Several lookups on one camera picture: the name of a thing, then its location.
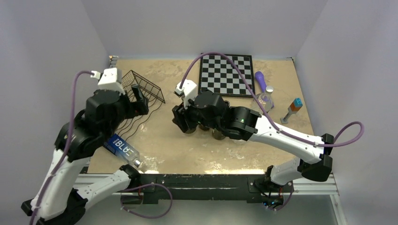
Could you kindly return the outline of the black wire wine rack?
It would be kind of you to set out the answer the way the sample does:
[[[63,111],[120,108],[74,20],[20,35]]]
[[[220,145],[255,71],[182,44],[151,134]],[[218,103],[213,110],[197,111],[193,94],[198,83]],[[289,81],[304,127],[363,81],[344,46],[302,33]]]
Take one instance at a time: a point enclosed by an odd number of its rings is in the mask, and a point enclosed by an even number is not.
[[[132,119],[125,119],[116,134],[128,140],[166,101],[158,85],[133,70],[122,77],[122,86],[126,89],[129,100],[134,103],[133,112],[136,115]]]

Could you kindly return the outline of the blue square bottle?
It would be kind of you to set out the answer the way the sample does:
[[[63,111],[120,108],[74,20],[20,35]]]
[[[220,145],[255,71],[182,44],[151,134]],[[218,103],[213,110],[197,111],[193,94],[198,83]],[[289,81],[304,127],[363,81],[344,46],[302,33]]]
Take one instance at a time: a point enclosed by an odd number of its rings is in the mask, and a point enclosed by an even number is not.
[[[130,165],[139,168],[142,165],[140,153],[132,145],[127,143],[118,134],[113,134],[103,146],[115,156],[123,159]]]

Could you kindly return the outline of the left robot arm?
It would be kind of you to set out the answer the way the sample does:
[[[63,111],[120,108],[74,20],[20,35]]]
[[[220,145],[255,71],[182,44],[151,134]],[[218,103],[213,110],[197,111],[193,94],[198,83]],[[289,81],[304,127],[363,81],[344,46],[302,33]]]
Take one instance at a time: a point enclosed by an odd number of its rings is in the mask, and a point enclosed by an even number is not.
[[[131,89],[135,101],[114,90],[96,90],[85,109],[71,115],[72,121],[60,130],[53,160],[38,194],[22,203],[32,225],[73,225],[84,213],[114,192],[136,191],[140,173],[126,164],[105,179],[86,187],[74,188],[82,168],[94,152],[108,141],[125,119],[146,115],[148,98],[139,86]]]

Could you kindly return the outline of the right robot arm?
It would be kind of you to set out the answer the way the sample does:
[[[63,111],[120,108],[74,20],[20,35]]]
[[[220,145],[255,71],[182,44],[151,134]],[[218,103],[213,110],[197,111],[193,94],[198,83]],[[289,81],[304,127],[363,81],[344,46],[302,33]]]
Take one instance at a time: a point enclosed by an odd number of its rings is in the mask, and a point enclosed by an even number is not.
[[[288,162],[268,168],[263,179],[266,189],[274,191],[299,178],[317,182],[328,179],[333,159],[330,151],[321,146],[324,142],[320,136],[308,136],[281,125],[274,128],[266,116],[247,107],[230,106],[208,90],[195,97],[180,90],[175,94],[182,103],[172,109],[172,121],[183,133],[190,133],[201,125],[233,140],[264,143],[295,155]]]

